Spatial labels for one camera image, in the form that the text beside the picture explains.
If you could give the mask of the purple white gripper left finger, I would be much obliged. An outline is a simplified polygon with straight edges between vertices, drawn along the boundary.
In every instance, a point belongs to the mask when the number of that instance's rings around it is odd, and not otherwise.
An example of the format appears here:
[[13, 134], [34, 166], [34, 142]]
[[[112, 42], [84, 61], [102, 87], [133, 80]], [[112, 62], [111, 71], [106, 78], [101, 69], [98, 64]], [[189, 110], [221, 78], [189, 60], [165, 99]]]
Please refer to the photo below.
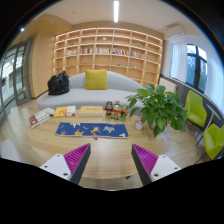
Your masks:
[[78, 184], [91, 154], [91, 145], [85, 144], [67, 154], [55, 154], [41, 169]]

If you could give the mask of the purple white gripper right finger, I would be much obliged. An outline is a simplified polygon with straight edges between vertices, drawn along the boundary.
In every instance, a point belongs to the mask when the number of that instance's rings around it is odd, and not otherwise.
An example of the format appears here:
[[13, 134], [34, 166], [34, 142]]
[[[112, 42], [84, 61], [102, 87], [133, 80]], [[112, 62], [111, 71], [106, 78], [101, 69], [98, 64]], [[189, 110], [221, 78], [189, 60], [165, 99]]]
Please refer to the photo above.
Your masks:
[[136, 144], [132, 145], [131, 154], [143, 185], [148, 185], [180, 170], [180, 167], [168, 156], [157, 156]]

